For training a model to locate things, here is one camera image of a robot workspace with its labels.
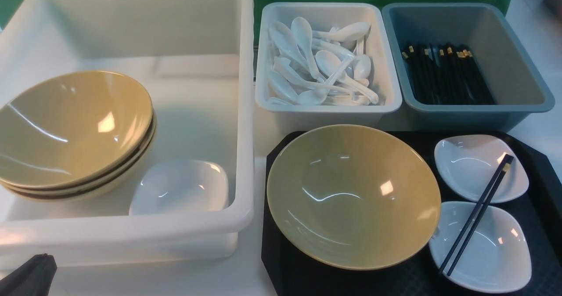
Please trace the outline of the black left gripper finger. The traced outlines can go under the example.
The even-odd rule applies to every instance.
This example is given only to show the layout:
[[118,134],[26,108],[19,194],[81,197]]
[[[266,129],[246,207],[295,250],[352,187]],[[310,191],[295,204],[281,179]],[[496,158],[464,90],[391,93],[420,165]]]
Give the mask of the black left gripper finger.
[[2,278],[2,296],[47,296],[58,270],[54,256],[37,254]]

